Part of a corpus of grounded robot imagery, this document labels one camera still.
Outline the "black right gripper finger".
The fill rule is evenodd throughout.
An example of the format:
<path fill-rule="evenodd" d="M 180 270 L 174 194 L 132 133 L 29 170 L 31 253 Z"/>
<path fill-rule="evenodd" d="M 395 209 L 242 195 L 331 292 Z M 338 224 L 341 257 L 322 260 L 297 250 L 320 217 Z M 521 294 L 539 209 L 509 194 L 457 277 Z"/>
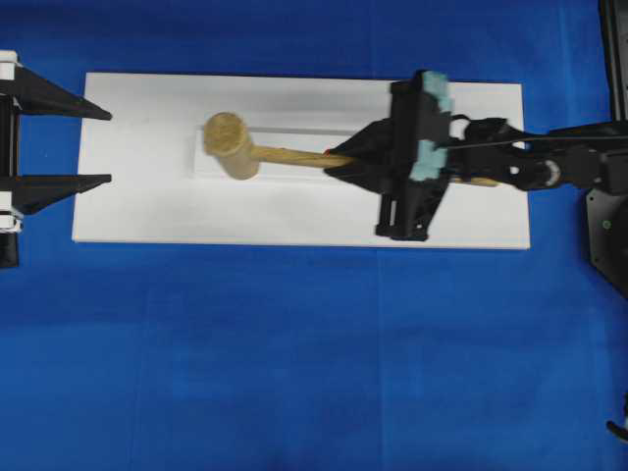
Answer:
<path fill-rule="evenodd" d="M 390 120 L 370 123 L 338 146 L 327 149 L 327 154 L 347 157 L 377 157 L 393 146 L 393 124 Z"/>
<path fill-rule="evenodd" d="M 333 179 L 376 194 L 390 194 L 393 188 L 388 168 L 381 165 L 345 164 L 325 169 L 324 173 Z"/>

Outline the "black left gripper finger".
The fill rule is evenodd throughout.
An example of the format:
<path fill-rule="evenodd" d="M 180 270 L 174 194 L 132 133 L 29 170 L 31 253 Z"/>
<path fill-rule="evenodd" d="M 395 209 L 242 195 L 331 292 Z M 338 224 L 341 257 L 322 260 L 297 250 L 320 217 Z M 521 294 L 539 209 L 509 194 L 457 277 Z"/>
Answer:
<path fill-rule="evenodd" d="M 33 215 L 49 205 L 111 181 L 109 174 L 12 177 L 12 206 L 24 215 Z"/>
<path fill-rule="evenodd" d="M 12 96 L 27 115 L 52 115 L 111 121 L 112 114 L 25 67 L 14 68 Z"/>

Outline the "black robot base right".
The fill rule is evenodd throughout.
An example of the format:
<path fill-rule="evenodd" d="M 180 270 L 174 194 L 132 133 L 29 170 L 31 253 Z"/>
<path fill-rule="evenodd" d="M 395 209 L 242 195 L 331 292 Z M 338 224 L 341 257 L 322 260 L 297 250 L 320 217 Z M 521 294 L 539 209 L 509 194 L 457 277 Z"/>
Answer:
<path fill-rule="evenodd" d="M 601 1 L 606 75 L 614 125 L 627 131 L 627 3 Z M 586 196 L 591 264 L 627 295 L 627 145 L 599 142 L 600 180 Z"/>

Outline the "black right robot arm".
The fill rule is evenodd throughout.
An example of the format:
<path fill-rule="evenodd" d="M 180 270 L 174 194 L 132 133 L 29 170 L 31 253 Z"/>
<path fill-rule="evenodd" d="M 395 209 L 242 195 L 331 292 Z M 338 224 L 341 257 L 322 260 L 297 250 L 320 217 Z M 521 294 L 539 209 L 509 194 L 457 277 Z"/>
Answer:
<path fill-rule="evenodd" d="M 624 121 L 534 134 L 504 118 L 465 120 L 463 136 L 450 134 L 453 113 L 444 74 L 419 71 L 390 86 L 391 110 L 335 147 L 349 163 L 327 175 L 381 197 L 378 236 L 425 241 L 454 179 L 488 179 L 523 191 L 566 183 L 609 195 L 627 192 Z"/>

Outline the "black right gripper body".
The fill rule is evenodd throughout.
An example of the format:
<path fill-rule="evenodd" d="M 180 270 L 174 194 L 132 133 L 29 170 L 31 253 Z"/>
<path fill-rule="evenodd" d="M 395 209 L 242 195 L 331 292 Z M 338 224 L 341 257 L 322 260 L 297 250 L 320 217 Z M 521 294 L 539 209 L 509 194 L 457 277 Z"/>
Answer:
<path fill-rule="evenodd" d="M 449 83 L 442 73 L 419 71 L 408 81 L 393 83 L 391 95 L 392 147 L 386 154 L 376 234 L 425 241 L 449 186 Z"/>

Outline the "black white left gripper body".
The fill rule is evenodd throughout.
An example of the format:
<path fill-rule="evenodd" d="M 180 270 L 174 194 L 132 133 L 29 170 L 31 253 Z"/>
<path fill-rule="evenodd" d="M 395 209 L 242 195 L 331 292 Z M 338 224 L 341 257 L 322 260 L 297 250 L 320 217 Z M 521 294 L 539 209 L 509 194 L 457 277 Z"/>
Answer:
<path fill-rule="evenodd" d="M 15 69 L 19 64 L 18 54 L 12 50 L 1 51 L 1 80 L 15 79 Z M 1 177 L 13 177 L 17 173 L 17 118 L 15 100 L 1 93 Z M 13 192 L 1 190 L 1 233 L 17 234 L 22 230 L 23 215 L 13 206 Z"/>

